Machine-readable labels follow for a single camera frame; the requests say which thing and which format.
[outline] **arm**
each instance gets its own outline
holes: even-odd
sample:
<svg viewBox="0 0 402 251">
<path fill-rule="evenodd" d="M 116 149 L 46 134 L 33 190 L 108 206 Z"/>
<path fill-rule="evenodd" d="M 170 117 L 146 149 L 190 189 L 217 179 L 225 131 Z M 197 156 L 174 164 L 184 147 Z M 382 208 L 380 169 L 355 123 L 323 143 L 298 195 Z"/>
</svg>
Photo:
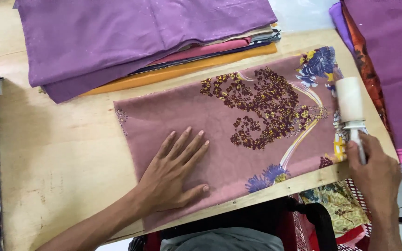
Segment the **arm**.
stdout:
<svg viewBox="0 0 402 251">
<path fill-rule="evenodd" d="M 368 156 L 367 164 L 361 165 L 355 142 L 349 142 L 346 152 L 352 179 L 372 213 L 372 235 L 368 249 L 402 251 L 397 203 L 401 168 L 396 160 L 383 152 L 377 138 L 366 134 L 360 134 L 360 138 Z"/>
<path fill-rule="evenodd" d="M 133 222 L 156 211 L 183 207 L 208 191 L 209 186 L 206 184 L 182 191 L 184 179 L 209 146 L 209 141 L 203 142 L 204 132 L 201 131 L 184 149 L 190 132 L 189 127 L 174 145 L 176 134 L 172 132 L 133 190 L 104 210 L 46 242 L 37 251 L 95 250 Z"/>
</svg>

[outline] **hand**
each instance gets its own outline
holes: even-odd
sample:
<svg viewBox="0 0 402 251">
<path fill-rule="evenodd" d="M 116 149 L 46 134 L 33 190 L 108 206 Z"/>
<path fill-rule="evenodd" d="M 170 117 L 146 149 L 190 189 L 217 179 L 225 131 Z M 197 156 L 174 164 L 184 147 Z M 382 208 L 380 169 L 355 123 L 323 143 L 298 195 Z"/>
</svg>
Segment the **hand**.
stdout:
<svg viewBox="0 0 402 251">
<path fill-rule="evenodd" d="M 185 178 L 209 147 L 209 141 L 202 142 L 204 131 L 200 131 L 184 149 L 191 130 L 191 127 L 187 128 L 174 145 L 172 143 L 176 136 L 175 131 L 165 139 L 158 154 L 134 188 L 140 193 L 139 196 L 144 198 L 142 205 L 148 213 L 184 207 L 209 191 L 207 184 L 182 191 Z"/>
<path fill-rule="evenodd" d="M 394 158 L 383 152 L 377 138 L 362 133 L 359 136 L 368 161 L 361 165 L 358 145 L 350 141 L 346 152 L 352 179 L 374 216 L 395 217 L 399 213 L 397 197 L 401 168 Z"/>
</svg>

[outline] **lint roller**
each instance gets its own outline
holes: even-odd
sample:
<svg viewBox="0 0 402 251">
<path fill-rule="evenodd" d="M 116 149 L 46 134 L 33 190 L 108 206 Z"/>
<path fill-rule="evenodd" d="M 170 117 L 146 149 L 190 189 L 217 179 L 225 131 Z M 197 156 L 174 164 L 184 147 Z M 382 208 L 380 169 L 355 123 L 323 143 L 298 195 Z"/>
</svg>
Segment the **lint roller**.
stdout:
<svg viewBox="0 0 402 251">
<path fill-rule="evenodd" d="M 367 159 L 358 132 L 359 129 L 365 128 L 359 80 L 357 77 L 343 78 L 336 81 L 335 86 L 341 122 L 345 123 L 344 129 L 350 130 L 350 140 L 358 144 L 359 158 L 361 164 L 365 165 Z"/>
</svg>

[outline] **gray clothing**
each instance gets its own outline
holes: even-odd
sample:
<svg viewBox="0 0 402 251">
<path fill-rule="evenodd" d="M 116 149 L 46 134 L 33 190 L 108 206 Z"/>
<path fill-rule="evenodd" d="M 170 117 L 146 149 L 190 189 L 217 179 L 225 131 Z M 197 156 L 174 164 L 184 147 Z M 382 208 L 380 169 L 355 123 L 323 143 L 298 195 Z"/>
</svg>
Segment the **gray clothing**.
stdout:
<svg viewBox="0 0 402 251">
<path fill-rule="evenodd" d="M 162 240 L 160 251 L 283 251 L 271 234 L 244 227 L 218 228 Z"/>
</svg>

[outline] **purple fabric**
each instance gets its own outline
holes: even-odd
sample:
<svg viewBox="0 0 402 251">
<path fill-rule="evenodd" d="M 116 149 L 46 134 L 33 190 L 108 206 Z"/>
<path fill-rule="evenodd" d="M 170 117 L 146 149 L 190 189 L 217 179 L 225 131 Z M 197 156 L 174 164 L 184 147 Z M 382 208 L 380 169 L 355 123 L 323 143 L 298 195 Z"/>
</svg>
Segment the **purple fabric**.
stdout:
<svg viewBox="0 0 402 251">
<path fill-rule="evenodd" d="M 397 151 L 402 150 L 402 0 L 346 0 L 381 82 Z"/>
<path fill-rule="evenodd" d="M 353 45 L 352 36 L 350 35 L 350 30 L 348 29 L 347 22 L 342 14 L 342 4 L 341 2 L 333 4 L 333 6 L 328 10 L 333 22 L 335 23 L 338 33 L 342 38 L 343 42 L 350 50 L 353 56 L 355 56 L 355 47 Z"/>
<path fill-rule="evenodd" d="M 177 51 L 277 21 L 267 0 L 19 0 L 31 86 L 68 100 Z"/>
<path fill-rule="evenodd" d="M 145 218 L 146 231 L 342 157 L 332 96 L 342 76 L 333 48 L 312 52 L 114 103 L 138 180 L 171 131 L 210 140 L 183 187 L 209 184 L 210 195 Z"/>
</svg>

